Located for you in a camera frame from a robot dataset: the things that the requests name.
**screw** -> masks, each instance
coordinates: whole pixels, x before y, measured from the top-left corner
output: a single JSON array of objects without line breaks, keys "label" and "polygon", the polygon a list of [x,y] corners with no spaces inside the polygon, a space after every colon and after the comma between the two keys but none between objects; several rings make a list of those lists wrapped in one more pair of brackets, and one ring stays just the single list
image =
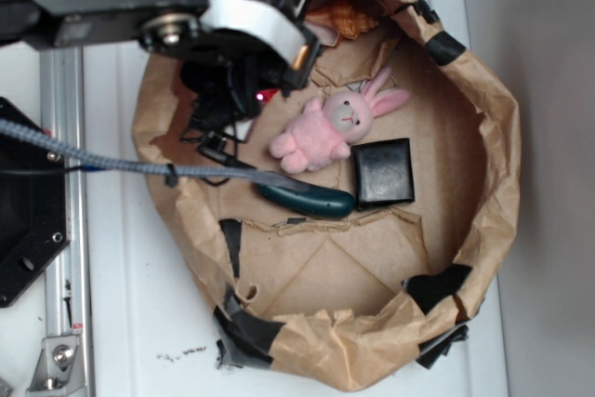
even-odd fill
[{"label": "screw", "polygon": [[177,33],[166,34],[163,37],[163,43],[166,46],[176,46],[177,44],[179,44],[179,34],[177,34]]},{"label": "screw", "polygon": [[58,366],[68,366],[73,362],[73,358],[74,351],[70,346],[61,344],[56,349],[54,349],[54,362],[56,362]]},{"label": "screw", "polygon": [[62,159],[59,153],[53,151],[48,152],[46,157],[50,162],[59,162]]},{"label": "screw", "polygon": [[59,388],[60,386],[60,382],[55,377],[46,378],[43,384],[44,390],[54,390],[56,388]]}]

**paper bag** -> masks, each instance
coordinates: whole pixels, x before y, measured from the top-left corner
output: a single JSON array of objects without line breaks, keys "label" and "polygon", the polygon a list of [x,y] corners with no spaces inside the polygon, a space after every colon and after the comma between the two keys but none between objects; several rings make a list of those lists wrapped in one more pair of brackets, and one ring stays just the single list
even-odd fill
[{"label": "paper bag", "polygon": [[[314,6],[331,0],[313,0]],[[303,218],[232,180],[218,188],[148,178],[152,199],[214,312],[223,359],[360,390],[415,360],[480,308],[512,244],[519,206],[518,106],[423,0],[356,0],[373,31],[327,49],[311,82],[264,107],[239,158],[267,152],[313,95],[327,98],[389,65],[412,97],[363,143],[409,138],[416,200],[339,221]],[[151,57],[133,136],[142,161],[212,165],[179,142],[195,94],[179,63]],[[298,179],[354,193],[350,160]]]}]

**black cable tie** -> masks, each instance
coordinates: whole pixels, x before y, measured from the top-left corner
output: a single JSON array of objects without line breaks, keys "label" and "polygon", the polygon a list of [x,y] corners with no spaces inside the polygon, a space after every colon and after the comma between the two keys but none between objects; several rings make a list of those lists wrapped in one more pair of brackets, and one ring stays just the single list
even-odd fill
[{"label": "black cable tie", "polygon": [[175,188],[179,182],[178,171],[173,163],[168,163],[167,169],[169,169],[169,175],[165,176],[165,184],[170,188]]}]

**pink stuffed bunny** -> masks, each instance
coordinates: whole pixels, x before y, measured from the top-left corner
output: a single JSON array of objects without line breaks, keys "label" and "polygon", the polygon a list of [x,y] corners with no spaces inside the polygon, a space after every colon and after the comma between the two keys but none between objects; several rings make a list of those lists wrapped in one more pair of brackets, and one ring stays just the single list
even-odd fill
[{"label": "pink stuffed bunny", "polygon": [[385,67],[365,84],[361,93],[336,93],[324,107],[320,98],[310,99],[304,112],[269,146],[271,155],[282,159],[281,169],[288,174],[299,174],[348,158],[349,144],[365,137],[375,117],[398,109],[409,99],[409,92],[400,88],[377,94],[389,76],[390,68]]}]

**mounting hole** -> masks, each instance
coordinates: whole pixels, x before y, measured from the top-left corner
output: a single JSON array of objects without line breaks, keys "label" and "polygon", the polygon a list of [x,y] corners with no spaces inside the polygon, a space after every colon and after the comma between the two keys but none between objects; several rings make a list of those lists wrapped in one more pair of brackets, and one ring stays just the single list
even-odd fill
[{"label": "mounting hole", "polygon": [[19,259],[19,265],[25,271],[35,270],[35,264],[33,264],[29,258]]}]

